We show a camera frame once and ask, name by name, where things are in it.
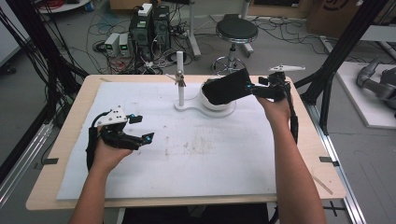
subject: forearm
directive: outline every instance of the forearm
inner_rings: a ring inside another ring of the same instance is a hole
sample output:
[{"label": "forearm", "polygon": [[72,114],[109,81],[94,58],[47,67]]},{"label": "forearm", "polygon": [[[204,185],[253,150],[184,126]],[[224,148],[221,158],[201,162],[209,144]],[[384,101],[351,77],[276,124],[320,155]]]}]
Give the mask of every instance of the forearm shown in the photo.
[{"label": "forearm", "polygon": [[103,223],[107,174],[91,169],[69,223]]},{"label": "forearm", "polygon": [[318,191],[287,123],[272,126],[281,223],[325,223]]}]

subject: hand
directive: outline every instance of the hand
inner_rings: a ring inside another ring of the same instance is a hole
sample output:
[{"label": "hand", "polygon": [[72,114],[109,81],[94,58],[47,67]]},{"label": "hand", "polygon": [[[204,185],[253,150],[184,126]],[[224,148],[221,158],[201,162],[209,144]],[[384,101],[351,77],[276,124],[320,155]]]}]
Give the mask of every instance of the hand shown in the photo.
[{"label": "hand", "polygon": [[286,98],[278,102],[271,102],[261,97],[256,98],[264,108],[265,116],[270,121],[271,125],[289,123],[290,107]]},{"label": "hand", "polygon": [[99,138],[91,170],[95,169],[109,174],[124,157],[130,155],[132,152],[130,149],[110,147],[105,144],[102,138]]}]

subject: gray floor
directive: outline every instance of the gray floor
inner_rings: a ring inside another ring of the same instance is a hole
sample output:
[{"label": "gray floor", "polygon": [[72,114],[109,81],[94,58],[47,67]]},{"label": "gray floor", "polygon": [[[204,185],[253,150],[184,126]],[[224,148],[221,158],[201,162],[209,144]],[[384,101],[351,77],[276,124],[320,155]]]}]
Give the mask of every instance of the gray floor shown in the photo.
[{"label": "gray floor", "polygon": [[[98,74],[92,61],[86,53],[88,51],[101,67],[106,67],[105,58],[92,51],[92,44],[98,40],[106,39],[105,35],[98,34],[98,23],[115,24],[114,32],[122,31],[128,27],[128,14],[114,14],[108,4],[102,4],[92,13],[83,9],[76,9],[56,15],[60,29],[66,39],[75,59],[90,73]],[[209,17],[196,19],[196,27],[202,28],[197,34],[214,34],[215,23]],[[279,28],[263,25],[268,33],[280,37]],[[288,31],[299,34],[300,37],[309,35],[304,28],[304,21],[297,21],[288,25]],[[317,39],[307,38],[307,44],[291,44],[284,40],[274,38],[260,30],[259,37],[251,44],[255,52],[250,58],[242,50],[237,51],[237,56],[246,64],[251,75],[267,75],[267,69],[279,64],[304,65],[306,70],[288,74],[293,81],[297,81],[317,71],[326,60],[323,46]],[[283,30],[284,38],[295,38],[296,35],[287,34]],[[203,56],[198,61],[193,61],[185,66],[186,74],[207,75],[211,74],[210,64],[219,56],[226,55],[230,44],[214,35],[198,35],[197,40]],[[380,55],[384,63],[394,61],[373,43],[361,42],[351,53],[354,59],[350,61],[369,61],[374,56]],[[23,53],[18,53],[12,60],[17,68],[17,73],[10,75],[2,71],[0,75],[0,100],[3,103],[0,109],[0,118],[3,128],[0,131],[2,150],[0,162],[17,144],[25,130],[36,117],[44,105],[44,84],[35,74]],[[174,74],[174,66],[163,69],[165,73]],[[15,188],[7,203],[0,210],[0,223],[67,223],[71,210],[61,211],[27,211],[26,200],[38,177],[40,171],[33,166],[39,162],[44,149],[50,144],[58,130],[54,130],[48,143],[42,148],[37,158],[27,171],[20,184]],[[348,99],[346,92],[337,78],[334,79],[332,100],[329,116],[329,132],[336,148],[340,161],[345,169],[347,178],[353,188],[361,210],[367,223],[396,223],[396,175],[392,172],[396,163],[396,131],[366,128]],[[329,223],[349,223],[347,214],[337,211],[337,217],[332,211],[326,211]],[[106,223],[115,223],[117,209],[106,210]]]}]

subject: person's left hand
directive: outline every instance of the person's left hand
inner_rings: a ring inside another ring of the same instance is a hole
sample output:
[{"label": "person's left hand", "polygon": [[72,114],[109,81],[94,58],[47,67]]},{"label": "person's left hand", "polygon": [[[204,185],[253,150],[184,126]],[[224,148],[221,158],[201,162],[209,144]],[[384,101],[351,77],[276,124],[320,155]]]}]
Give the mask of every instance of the person's left hand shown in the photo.
[{"label": "person's left hand", "polygon": [[102,138],[99,138],[92,169],[109,174],[124,157],[130,155],[132,152],[130,149],[110,147],[105,144]]}]

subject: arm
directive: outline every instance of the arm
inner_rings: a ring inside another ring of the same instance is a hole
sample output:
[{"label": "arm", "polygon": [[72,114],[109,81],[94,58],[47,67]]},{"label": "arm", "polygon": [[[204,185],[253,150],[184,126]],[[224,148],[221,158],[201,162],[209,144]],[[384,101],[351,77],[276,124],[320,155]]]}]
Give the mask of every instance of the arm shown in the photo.
[{"label": "arm", "polygon": [[131,153],[132,150],[109,147],[101,138],[98,140],[95,159],[69,221],[70,224],[103,223],[108,174]]},{"label": "arm", "polygon": [[318,190],[289,130],[286,99],[272,103],[257,98],[271,124],[275,143],[276,195],[284,223],[326,223]]}]

